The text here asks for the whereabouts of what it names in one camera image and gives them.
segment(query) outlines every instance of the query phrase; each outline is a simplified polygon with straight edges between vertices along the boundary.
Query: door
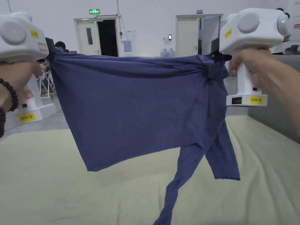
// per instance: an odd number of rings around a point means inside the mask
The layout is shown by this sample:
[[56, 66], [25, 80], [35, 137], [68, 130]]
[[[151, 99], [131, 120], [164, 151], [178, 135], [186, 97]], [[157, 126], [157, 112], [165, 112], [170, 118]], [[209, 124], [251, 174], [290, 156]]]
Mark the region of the door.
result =
[[198, 54], [198, 17], [177, 18], [176, 55], [178, 57]]
[[206, 17], [202, 27], [202, 55], [212, 51], [212, 41], [219, 37], [219, 16]]
[[101, 55], [99, 32], [94, 21], [77, 21], [80, 53], [84, 55]]
[[116, 33], [116, 20], [105, 19], [98, 22], [101, 54], [104, 56], [118, 57], [118, 44]]

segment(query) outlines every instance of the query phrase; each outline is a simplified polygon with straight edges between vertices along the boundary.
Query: blue long-sleeve shirt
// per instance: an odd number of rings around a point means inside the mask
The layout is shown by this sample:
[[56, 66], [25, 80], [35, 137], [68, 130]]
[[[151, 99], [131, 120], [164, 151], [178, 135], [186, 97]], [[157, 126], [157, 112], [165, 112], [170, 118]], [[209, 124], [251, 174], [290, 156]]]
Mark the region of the blue long-sleeve shirt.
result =
[[89, 171], [181, 147], [154, 223], [170, 225], [179, 188], [204, 155], [216, 179], [239, 180], [225, 122], [224, 60], [117, 58], [57, 50], [50, 66], [62, 110]]

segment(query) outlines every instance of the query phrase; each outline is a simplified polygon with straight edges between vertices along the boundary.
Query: yellow sticker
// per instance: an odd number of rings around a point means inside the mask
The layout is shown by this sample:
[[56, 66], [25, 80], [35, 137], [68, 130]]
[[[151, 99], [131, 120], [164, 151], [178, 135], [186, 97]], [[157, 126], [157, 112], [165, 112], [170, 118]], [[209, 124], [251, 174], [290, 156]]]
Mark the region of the yellow sticker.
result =
[[37, 31], [30, 30], [30, 33], [31, 33], [31, 36], [32, 36], [33, 38], [40, 39], [39, 36], [38, 36], [38, 32], [37, 32]]
[[229, 38], [232, 35], [232, 29], [225, 33], [225, 39]]
[[32, 121], [35, 121], [35, 114], [34, 113], [22, 114], [22, 115], [19, 115], [19, 119], [20, 119], [21, 123], [32, 122]]
[[250, 96], [250, 104], [263, 104], [263, 97]]

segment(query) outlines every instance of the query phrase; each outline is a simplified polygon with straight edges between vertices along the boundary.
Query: beaded bracelet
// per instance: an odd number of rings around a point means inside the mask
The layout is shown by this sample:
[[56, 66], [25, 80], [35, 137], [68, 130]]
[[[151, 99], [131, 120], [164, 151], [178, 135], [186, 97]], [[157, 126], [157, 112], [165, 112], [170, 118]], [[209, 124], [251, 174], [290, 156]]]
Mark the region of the beaded bracelet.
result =
[[[16, 94], [16, 91], [13, 89], [12, 86], [9, 85], [8, 82], [4, 81], [2, 78], [0, 78], [0, 84], [5, 86], [7, 90], [10, 92], [10, 95], [13, 99], [13, 106], [11, 107], [10, 111], [15, 111], [15, 109], [18, 108], [19, 101], [18, 96]], [[0, 138], [4, 135], [4, 125], [6, 122], [6, 114], [3, 108], [0, 107]]]
[[0, 107], [0, 138], [2, 138], [4, 135], [5, 121], [6, 121], [6, 116], [5, 116], [4, 109]]
[[16, 94], [16, 91], [13, 89], [12, 86], [9, 85], [7, 81], [4, 81], [2, 78], [0, 78], [0, 84], [5, 86], [7, 90], [10, 92], [10, 95], [13, 99], [13, 106], [11, 107], [10, 111], [15, 111], [18, 108], [19, 101], [18, 101], [18, 96]]

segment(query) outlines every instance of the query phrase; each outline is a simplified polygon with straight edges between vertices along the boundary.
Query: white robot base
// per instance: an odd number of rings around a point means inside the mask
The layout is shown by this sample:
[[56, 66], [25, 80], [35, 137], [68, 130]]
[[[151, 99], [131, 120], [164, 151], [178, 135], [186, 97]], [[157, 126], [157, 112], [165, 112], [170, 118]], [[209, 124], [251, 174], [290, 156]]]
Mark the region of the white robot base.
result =
[[227, 106], [267, 106], [268, 96], [266, 94], [235, 94], [226, 97]]
[[30, 111], [26, 113], [20, 113], [16, 109], [14, 112], [10, 112], [6, 115], [7, 123], [5, 123], [4, 130], [7, 131], [26, 123], [31, 123], [45, 119], [55, 114], [56, 112], [57, 108], [53, 103], [44, 105], [35, 111]]

